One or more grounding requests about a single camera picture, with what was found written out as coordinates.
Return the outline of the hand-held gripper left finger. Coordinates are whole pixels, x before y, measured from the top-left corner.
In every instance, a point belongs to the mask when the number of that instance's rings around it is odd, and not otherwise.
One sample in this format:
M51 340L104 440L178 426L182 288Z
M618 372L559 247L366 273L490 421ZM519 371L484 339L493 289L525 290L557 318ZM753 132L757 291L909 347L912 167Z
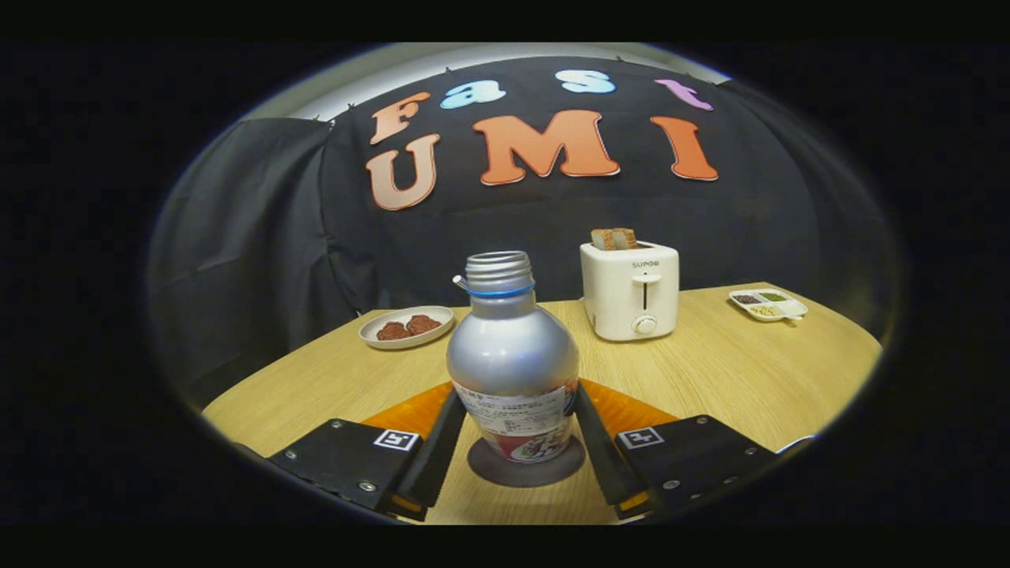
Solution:
M328 418L268 461L372 513L424 520L465 417L454 386L443 383L357 423Z

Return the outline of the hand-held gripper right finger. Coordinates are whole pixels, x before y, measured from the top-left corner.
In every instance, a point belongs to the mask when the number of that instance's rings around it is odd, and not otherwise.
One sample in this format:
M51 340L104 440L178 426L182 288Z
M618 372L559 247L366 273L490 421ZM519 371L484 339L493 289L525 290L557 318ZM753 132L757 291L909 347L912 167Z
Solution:
M782 459L708 414L678 418L588 379L578 381L574 412L604 499L619 520L674 517Z

